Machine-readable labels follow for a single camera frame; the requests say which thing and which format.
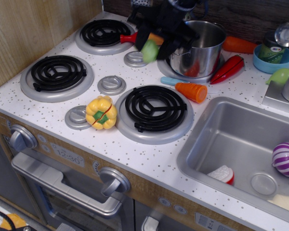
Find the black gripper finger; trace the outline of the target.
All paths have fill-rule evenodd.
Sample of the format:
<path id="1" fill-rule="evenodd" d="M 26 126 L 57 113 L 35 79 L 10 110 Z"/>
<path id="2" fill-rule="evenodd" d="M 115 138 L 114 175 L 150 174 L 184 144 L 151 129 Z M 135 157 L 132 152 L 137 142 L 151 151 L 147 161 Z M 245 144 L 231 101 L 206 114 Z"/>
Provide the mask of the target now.
<path id="1" fill-rule="evenodd" d="M 159 48 L 157 60 L 164 60 L 168 58 L 177 48 L 181 47 L 185 43 L 185 39 L 182 37 L 166 39 Z"/>
<path id="2" fill-rule="evenodd" d="M 137 36 L 135 40 L 135 47 L 140 51 L 145 43 L 147 42 L 150 33 L 152 32 L 151 25 L 138 25 L 137 27 Z"/>

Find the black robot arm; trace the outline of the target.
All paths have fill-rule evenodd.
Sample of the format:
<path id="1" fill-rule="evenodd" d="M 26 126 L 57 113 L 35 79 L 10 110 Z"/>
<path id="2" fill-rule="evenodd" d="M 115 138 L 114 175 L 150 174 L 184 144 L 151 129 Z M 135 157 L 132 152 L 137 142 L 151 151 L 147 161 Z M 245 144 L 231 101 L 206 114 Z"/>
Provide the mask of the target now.
<path id="1" fill-rule="evenodd" d="M 177 48 L 190 49 L 200 36 L 187 26 L 184 18 L 202 3 L 207 13 L 208 4 L 204 0 L 164 0 L 155 6 L 151 0 L 132 0 L 132 13 L 128 21 L 138 29 L 136 48 L 141 50 L 153 33 L 164 39 L 157 55 L 158 60 L 168 58 Z"/>

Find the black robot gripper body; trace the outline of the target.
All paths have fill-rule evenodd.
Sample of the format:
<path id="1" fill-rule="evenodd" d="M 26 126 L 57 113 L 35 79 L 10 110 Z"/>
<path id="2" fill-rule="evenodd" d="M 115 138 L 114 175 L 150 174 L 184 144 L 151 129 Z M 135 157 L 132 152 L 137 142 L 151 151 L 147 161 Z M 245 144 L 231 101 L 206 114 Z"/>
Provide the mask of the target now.
<path id="1" fill-rule="evenodd" d="M 199 35 L 184 22 L 186 14 L 193 11 L 199 1 L 162 1 L 152 7 L 132 7 L 128 21 L 138 25 L 151 25 L 152 32 L 164 39 L 182 37 L 190 45 Z"/>

